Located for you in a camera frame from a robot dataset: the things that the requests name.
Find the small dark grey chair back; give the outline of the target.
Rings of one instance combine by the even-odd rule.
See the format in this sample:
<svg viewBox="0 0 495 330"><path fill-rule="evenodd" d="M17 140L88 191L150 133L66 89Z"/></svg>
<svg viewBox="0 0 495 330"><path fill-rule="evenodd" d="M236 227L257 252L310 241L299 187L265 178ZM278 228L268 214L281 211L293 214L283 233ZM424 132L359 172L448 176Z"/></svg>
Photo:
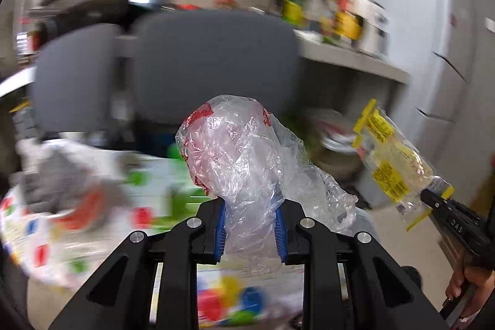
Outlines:
<svg viewBox="0 0 495 330"><path fill-rule="evenodd" d="M107 131L117 72L114 24L95 24L56 38L40 50L29 87L42 132Z"/></svg>

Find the balloon print birthday tablecloth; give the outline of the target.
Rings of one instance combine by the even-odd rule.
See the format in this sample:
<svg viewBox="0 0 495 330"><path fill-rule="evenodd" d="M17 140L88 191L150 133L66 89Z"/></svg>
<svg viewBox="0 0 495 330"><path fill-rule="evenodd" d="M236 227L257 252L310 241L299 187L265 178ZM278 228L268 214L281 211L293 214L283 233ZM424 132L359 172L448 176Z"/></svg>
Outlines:
<svg viewBox="0 0 495 330"><path fill-rule="evenodd" d="M21 198L18 176L35 168L55 148L116 181L129 204L109 206L101 190L61 214L34 214ZM21 171L1 203L1 243L28 277L53 291L75 291L132 231L159 234L196 214L205 201L177 153L168 158L89 147L66 139L17 143ZM248 325L298 314L303 301L303 270L282 267L252 273L223 257L197 274L199 323Z"/></svg>

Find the white air fryer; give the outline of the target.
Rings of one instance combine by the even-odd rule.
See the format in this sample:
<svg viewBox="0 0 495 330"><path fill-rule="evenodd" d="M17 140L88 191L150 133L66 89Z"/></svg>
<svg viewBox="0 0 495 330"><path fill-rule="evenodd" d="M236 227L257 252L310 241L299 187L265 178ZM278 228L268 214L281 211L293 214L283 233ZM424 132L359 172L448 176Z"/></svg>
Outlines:
<svg viewBox="0 0 495 330"><path fill-rule="evenodd" d="M384 58L388 47L388 17L375 0L354 0L354 13L362 20L357 49L374 58Z"/></svg>

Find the clear plastic bag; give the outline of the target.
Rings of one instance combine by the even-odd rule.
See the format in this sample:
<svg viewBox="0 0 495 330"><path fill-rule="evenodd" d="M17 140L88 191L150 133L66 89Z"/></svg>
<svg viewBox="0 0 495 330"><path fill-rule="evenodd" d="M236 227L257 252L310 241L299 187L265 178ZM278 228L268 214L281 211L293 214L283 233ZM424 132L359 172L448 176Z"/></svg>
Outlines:
<svg viewBox="0 0 495 330"><path fill-rule="evenodd" d="M193 182L226 203L226 258L252 273L278 271L275 211L284 200L350 234L357 197L316 167L301 139L255 99L216 96L182 123L176 143Z"/></svg>

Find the yellow clear snack wrapper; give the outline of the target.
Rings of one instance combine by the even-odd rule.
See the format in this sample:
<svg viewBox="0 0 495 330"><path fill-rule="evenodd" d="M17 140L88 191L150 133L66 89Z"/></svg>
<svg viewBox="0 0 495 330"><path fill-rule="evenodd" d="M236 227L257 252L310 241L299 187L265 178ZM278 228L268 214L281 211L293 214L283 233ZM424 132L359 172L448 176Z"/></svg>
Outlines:
<svg viewBox="0 0 495 330"><path fill-rule="evenodd" d="M353 131L352 147L407 230L431 215L432 208L420 198L424 190L444 200L454 194L454 188L436 173L375 99L366 104Z"/></svg>

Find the grey cloth rag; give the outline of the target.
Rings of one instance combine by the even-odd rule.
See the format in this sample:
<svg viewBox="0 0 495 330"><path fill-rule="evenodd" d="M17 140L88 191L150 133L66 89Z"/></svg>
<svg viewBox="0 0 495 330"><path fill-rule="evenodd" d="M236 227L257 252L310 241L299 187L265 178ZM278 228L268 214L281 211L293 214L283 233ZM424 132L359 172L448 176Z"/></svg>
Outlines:
<svg viewBox="0 0 495 330"><path fill-rule="evenodd" d="M82 205L93 190L101 190L109 206L129 204L120 185L97 173L90 165L55 148L30 171L18 176L21 198L34 214L61 214Z"/></svg>

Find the large dark grey chair back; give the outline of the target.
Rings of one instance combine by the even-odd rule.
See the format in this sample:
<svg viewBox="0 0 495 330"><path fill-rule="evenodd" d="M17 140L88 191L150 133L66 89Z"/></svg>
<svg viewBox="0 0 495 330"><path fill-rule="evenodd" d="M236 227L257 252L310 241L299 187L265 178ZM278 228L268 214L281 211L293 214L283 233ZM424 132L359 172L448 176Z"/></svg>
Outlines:
<svg viewBox="0 0 495 330"><path fill-rule="evenodd" d="M134 110L179 125L215 96L246 96L278 115L295 103L298 39L287 22L239 10L154 13L135 27Z"/></svg>

